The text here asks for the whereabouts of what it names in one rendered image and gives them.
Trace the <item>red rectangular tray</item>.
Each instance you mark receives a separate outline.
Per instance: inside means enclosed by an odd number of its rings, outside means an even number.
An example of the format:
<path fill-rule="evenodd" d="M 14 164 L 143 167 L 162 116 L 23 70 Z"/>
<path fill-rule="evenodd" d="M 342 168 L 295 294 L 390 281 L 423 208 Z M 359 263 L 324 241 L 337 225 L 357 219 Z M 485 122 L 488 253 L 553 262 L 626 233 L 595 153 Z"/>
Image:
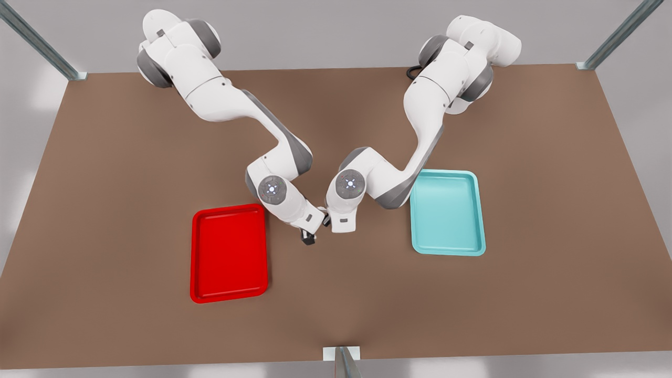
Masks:
<path fill-rule="evenodd" d="M 204 209 L 192 219 L 194 303 L 256 297 L 269 284 L 266 211 L 261 204 Z"/>

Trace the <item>cyan rectangular tray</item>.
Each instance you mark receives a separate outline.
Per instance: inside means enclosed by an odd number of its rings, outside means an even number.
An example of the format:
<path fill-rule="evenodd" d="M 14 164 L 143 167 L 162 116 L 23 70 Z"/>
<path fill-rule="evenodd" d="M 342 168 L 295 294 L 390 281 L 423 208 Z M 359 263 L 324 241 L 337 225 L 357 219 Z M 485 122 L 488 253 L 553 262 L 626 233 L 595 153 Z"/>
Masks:
<path fill-rule="evenodd" d="M 482 256 L 486 251 L 477 177 L 423 169 L 410 194 L 411 244 L 425 255 Z"/>

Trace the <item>silver frame post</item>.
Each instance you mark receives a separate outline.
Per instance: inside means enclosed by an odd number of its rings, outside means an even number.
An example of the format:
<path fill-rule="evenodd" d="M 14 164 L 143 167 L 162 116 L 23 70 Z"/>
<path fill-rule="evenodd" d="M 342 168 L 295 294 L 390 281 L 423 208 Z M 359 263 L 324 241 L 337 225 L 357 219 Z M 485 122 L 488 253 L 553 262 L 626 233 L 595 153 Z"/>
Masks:
<path fill-rule="evenodd" d="M 595 71 L 665 0 L 642 0 L 589 58 L 574 65 L 578 71 Z"/>
<path fill-rule="evenodd" d="M 0 19 L 15 33 L 26 41 L 41 57 L 51 64 L 69 81 L 87 79 L 87 72 L 77 71 L 60 53 L 58 53 L 43 36 L 35 31 L 21 15 L 14 10 L 7 0 L 0 0 Z"/>
<path fill-rule="evenodd" d="M 359 346 L 329 346 L 322 348 L 322 359 L 333 361 L 334 378 L 362 378 L 356 361 L 361 359 Z"/>

